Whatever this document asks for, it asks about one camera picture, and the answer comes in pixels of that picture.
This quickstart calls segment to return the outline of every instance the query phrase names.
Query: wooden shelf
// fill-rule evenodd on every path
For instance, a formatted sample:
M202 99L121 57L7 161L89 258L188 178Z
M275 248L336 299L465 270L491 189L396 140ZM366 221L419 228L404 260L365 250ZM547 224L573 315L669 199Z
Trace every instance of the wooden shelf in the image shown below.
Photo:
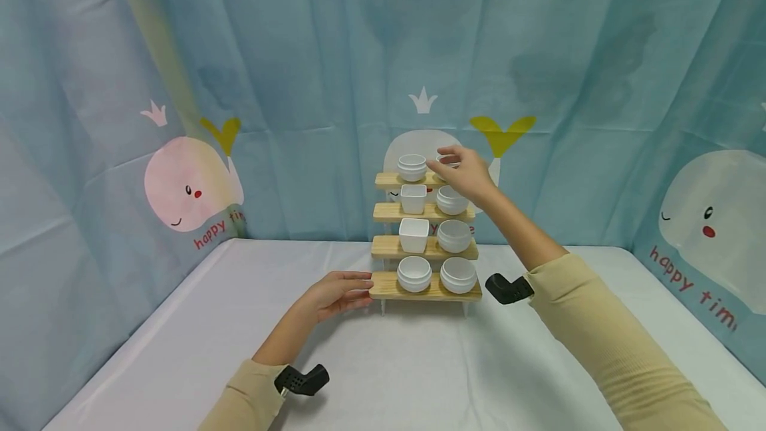
M402 187L402 185L427 185L431 188L440 188L447 185L447 182L438 178L435 173L428 170L425 178L420 181L408 182L399 178L396 172L381 172L375 176L375 188L381 190L391 190Z
M479 282L471 291L463 295L455 295L447 290L439 280L439 274L432 275L432 284L425 291L410 293L402 288L396 278L396 271L377 271L372 274L374 286L370 290L370 298L374 300L411 300L411 301L479 301L482 291Z
M414 254L407 253L407 251L402 249L402 245L399 244L398 235L378 235L372 238L373 259L402 259ZM445 260L453 256L462 256L465 259L478 259L479 249L477 248L477 243L472 238L471 244L463 253L447 253L439 246L435 236L429 236L426 251L419 254L419 256L434 261Z
M432 223L442 223L449 219L458 219L463 222L473 222L477 217L473 206L469 206L468 210L465 210L459 215L447 215L442 213L435 203L426 204L426 208L422 215L409 215L402 211L402 204L395 202L379 203L375 204L375 209L372 212L372 219L379 223L399 223L402 218L424 218Z

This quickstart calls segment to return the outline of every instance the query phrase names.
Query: white tablecloth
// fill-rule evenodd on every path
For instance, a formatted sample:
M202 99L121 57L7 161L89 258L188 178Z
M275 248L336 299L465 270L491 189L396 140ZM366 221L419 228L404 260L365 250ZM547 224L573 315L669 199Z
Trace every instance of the white tablecloth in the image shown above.
M624 250L574 247L731 430L762 430L766 389ZM220 245L46 431L193 430L288 306L331 269L371 269L368 243ZM479 246L479 279L523 267ZM298 366L330 382L288 399L273 430L618 430L589 375L530 306L389 301L322 324Z

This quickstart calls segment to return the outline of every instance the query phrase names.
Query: white bowl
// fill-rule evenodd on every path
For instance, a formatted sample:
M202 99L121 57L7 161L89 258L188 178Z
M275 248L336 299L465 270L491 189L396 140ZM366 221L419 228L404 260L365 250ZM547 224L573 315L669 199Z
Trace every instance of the white bowl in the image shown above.
M422 218L403 218L399 225L399 243L406 253L423 253L428 242L430 223Z
M419 293L430 286L432 267L422 256L407 256L399 261L396 276L403 289L410 293Z
M456 295L463 295L471 291L477 283L477 271L470 261L453 257L444 261L439 280L447 290Z
M437 161L441 161L441 160L442 160L442 158L444 158L444 157L448 157L448 156L449 156L449 155L439 155L439 156L437 157ZM448 167L450 167L450 168L458 168L458 167L460 166L460 163L458 162L457 164L445 164L445 165L447 165L447 166L448 166ZM441 180L441 181L447 181L447 180L445 180L445 179L442 177L442 175L439 175L439 174L437 174L437 173L434 173L434 174L436 175L436 178L438 178L439 180Z
M418 181L426 176L426 158L423 155L402 155L397 165L404 181Z
M471 228L458 219L449 219L436 231L439 246L448 253L461 253L471 244Z
M468 209L468 199L447 185L436 194L436 206L447 215L459 215Z
M405 214L422 215L426 206L428 188L425 185L402 185L399 201Z

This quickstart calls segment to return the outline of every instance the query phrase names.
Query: blue curtain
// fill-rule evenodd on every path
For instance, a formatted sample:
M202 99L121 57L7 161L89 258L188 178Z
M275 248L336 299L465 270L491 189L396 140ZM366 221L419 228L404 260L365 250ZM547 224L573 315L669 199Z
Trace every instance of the blue curtain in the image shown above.
M766 223L763 17L766 0L0 0L0 430L44 426L221 241L380 233L387 155L439 143L477 148L555 239L633 250L764 379L765 304L743 289L766 281L727 271L760 259ZM712 172L684 170L726 150L743 154L704 169L745 192L697 200ZM677 238L678 194L721 221ZM475 237L502 243L483 214ZM701 246L749 258L709 270Z

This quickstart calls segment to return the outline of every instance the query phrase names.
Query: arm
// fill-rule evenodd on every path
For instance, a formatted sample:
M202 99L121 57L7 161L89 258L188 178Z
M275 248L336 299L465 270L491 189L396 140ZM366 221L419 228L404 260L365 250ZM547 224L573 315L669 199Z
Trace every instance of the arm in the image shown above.
M723 430L710 405L620 299L495 187L477 152L439 149L429 167L487 213L529 270L530 305L593 377L625 430Z
M297 358L317 323L372 303L370 278L369 273L332 271L317 281L279 320L252 359L243 362L200 431L266 431L284 402L274 380Z

